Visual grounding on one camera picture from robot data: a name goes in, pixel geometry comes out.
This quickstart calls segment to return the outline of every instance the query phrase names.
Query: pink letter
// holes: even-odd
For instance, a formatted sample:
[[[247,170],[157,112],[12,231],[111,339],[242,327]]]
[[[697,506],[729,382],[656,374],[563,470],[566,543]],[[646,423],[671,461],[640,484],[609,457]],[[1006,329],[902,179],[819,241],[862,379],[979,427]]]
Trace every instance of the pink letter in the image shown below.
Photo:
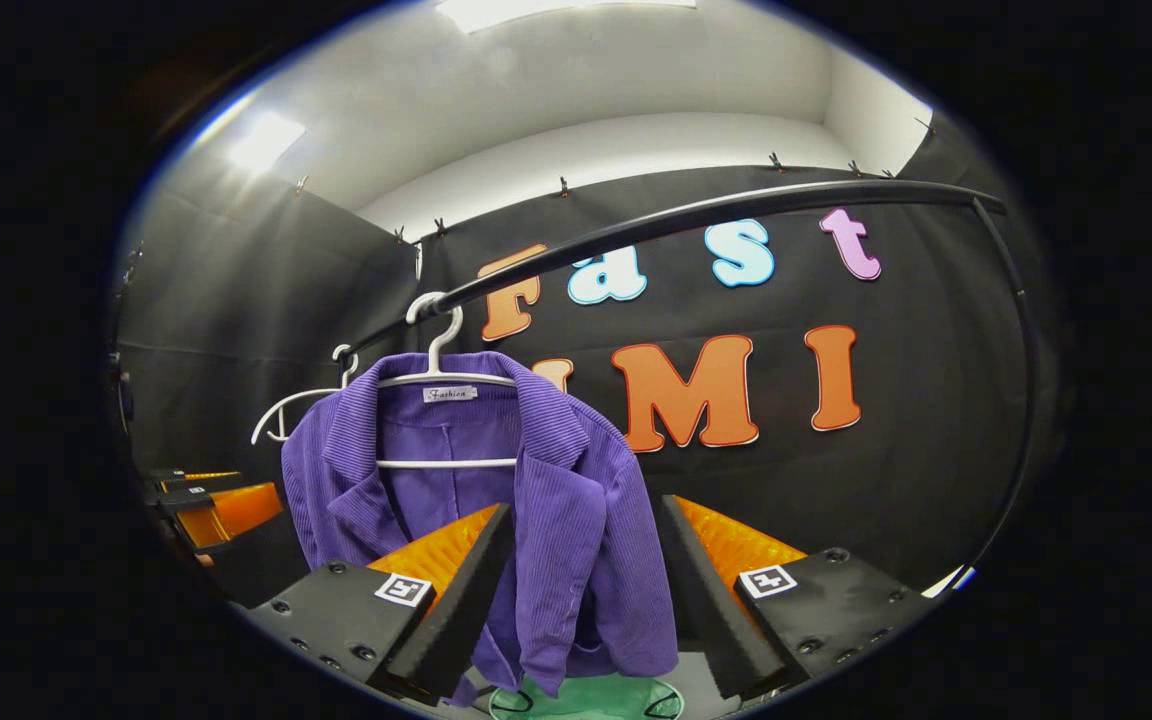
[[[869,258],[864,247],[861,247],[861,237],[865,236],[865,225],[855,222],[847,217],[843,209],[833,210],[823,220],[820,229],[832,234],[833,242],[838,245],[838,255],[842,256],[842,264],[847,270],[863,281],[872,281],[882,272],[882,266],[877,258]]]

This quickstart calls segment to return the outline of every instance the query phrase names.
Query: clothes hanger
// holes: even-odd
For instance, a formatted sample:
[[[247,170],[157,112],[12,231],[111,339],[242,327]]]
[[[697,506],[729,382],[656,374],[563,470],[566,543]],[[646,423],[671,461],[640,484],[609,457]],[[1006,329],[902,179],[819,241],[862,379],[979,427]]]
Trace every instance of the clothes hanger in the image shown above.
[[[332,359],[338,361],[340,354],[342,354],[346,350],[349,350],[348,344],[339,344],[338,348],[335,348],[335,350],[332,351]],[[275,435],[273,432],[266,432],[265,434],[268,434],[270,439],[274,439],[274,441],[287,442],[288,435],[287,435],[287,424],[285,424],[285,418],[283,418],[283,406],[287,406],[288,402],[293,402],[293,400],[300,400],[301,397],[313,397],[314,395],[332,395],[333,392],[340,392],[343,388],[346,388],[347,384],[349,384],[349,376],[356,372],[358,372],[357,355],[353,356],[353,364],[349,365],[349,369],[346,370],[346,372],[340,373],[340,387],[306,389],[305,392],[298,392],[296,393],[296,395],[289,395],[287,397],[283,397],[283,400],[279,400],[278,402],[275,402],[273,407],[271,407],[268,410],[265,411],[264,415],[262,415],[260,420],[256,423],[256,430],[252,430],[252,445],[256,445],[256,441],[259,441],[260,430],[265,427],[265,423],[268,423],[270,416],[273,416],[274,414],[278,414],[278,434]]]
[[[425,295],[420,295],[417,300],[412,301],[412,304],[407,309],[407,324],[416,324],[416,316],[419,313],[420,308],[442,297],[445,293],[442,291],[426,291]],[[434,338],[433,341],[429,343],[429,371],[425,373],[412,373],[409,376],[397,376],[394,378],[384,379],[384,381],[377,382],[376,387],[394,387],[404,386],[404,384],[417,384],[417,382],[488,382],[497,384],[497,386],[516,387],[516,382],[511,378],[502,378],[499,376],[485,376],[479,373],[445,373],[439,369],[438,364],[438,353],[442,350],[444,346],[452,341],[456,336],[456,333],[461,332],[461,325],[465,323],[465,313],[455,306],[452,310],[452,325],[447,328],[447,332],[440,334],[440,336]],[[377,460],[376,465],[378,468],[406,468],[406,469],[440,469],[440,468],[511,468],[517,464],[517,460],[513,457],[500,457],[494,460]]]

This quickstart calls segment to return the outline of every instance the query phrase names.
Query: ceiling light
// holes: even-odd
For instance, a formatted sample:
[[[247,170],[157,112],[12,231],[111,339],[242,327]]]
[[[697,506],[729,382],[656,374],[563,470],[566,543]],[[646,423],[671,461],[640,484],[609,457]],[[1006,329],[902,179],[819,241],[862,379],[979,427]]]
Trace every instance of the ceiling light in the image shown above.
[[[302,123],[265,113],[256,119],[251,132],[229,150],[229,160],[259,173],[273,165],[302,135],[305,135]]]
[[[696,0],[445,0],[438,5],[438,12],[452,18],[461,28],[461,32],[468,35],[498,26],[508,20],[524,18],[526,15],[590,8],[594,5],[668,5],[673,8],[695,8]]]

